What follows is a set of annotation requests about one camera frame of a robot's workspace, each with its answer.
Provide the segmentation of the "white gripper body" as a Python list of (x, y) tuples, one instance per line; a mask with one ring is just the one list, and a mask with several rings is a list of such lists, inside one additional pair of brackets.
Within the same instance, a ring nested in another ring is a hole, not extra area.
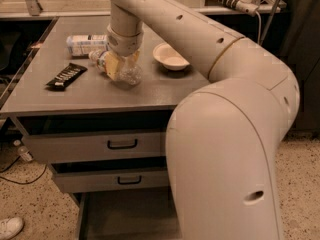
[(141, 46), (144, 32), (137, 35), (126, 37), (116, 33), (111, 25), (107, 27), (107, 43), (110, 50), (119, 56), (128, 57), (134, 54)]

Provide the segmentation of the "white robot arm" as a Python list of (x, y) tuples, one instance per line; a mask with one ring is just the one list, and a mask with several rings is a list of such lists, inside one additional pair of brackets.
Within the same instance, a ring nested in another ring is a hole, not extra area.
[(110, 0), (110, 47), (137, 50), (145, 23), (208, 85), (174, 109), (169, 181), (183, 240), (284, 240), (275, 155), (299, 110), (291, 69), (251, 39), (174, 0)]

